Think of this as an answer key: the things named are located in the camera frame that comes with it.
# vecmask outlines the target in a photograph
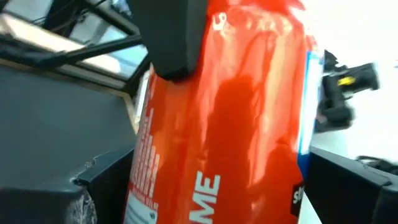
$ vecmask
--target barcode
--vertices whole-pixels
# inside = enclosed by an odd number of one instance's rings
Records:
[[[156,224],[157,212],[140,202],[132,193],[127,201],[124,224]]]

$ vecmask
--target plastic packaging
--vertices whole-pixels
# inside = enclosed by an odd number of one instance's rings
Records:
[[[151,74],[125,223],[297,223],[322,54],[293,1],[210,0],[199,69]]]

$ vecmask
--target black cable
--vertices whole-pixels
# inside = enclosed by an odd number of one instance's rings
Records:
[[[393,164],[387,160],[380,159],[373,156],[358,156],[356,158],[358,162],[362,162],[363,164],[384,171],[390,174],[398,175],[398,165]]]
[[[66,23],[64,23],[64,24],[62,24],[62,25],[59,25],[59,26],[56,27],[56,28],[51,29],[51,31],[52,31],[52,32],[55,32],[55,31],[58,31],[58,30],[60,30],[60,29],[63,29],[63,28],[66,27],[66,26],[69,26],[70,24],[72,24],[73,22],[75,22],[76,20],[78,20],[79,17],[80,17],[82,14],[84,14],[84,13],[86,13],[86,12],[88,12],[88,11],[91,11],[91,10],[95,9],[96,7],[98,7],[100,4],[102,4],[102,3],[104,3],[104,2],[106,2],[106,0],[101,0],[101,1],[97,2],[96,4],[90,6],[88,9],[85,9],[85,12],[82,12],[82,13],[79,14],[78,16],[75,16],[75,17],[71,18],[71,19],[70,19],[68,22],[66,22]]]
[[[74,8],[73,8],[73,13],[72,13],[72,16],[74,16],[77,12],[78,12],[78,10],[79,10],[79,7],[80,6],[75,6]],[[65,26],[65,27],[63,27],[63,28],[65,28],[63,31],[62,31],[62,35],[63,36],[65,36],[65,33],[67,32],[67,30],[70,28],[70,25],[72,24],[71,22],[67,22],[67,26]]]
[[[42,20],[42,19],[48,19],[48,18],[51,18],[51,17],[54,17],[54,16],[58,15],[60,12],[62,12],[62,11],[65,10],[68,6],[70,6],[71,4],[73,4],[73,3],[75,3],[75,2],[76,2],[76,0],[71,0],[71,1],[68,2],[66,5],[64,5],[62,8],[60,8],[60,9],[57,10],[57,11],[55,11],[55,12],[52,13],[51,15],[46,15],[46,16],[43,16],[43,17],[34,19],[34,20],[30,21],[30,22],[33,23],[33,24],[35,24],[35,25],[37,25],[37,24],[39,23],[40,20]]]

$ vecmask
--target gray panel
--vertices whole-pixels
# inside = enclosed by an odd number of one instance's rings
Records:
[[[124,99],[0,67],[0,186],[34,186],[133,148]]]

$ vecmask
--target black connector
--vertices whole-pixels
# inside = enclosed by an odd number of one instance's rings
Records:
[[[324,71],[329,74],[322,79],[322,97],[318,106],[319,117],[315,132],[322,133],[347,129],[354,120],[353,109],[346,104],[347,94],[363,90],[378,90],[379,80],[374,64],[358,67],[337,67],[337,58],[325,52]]]

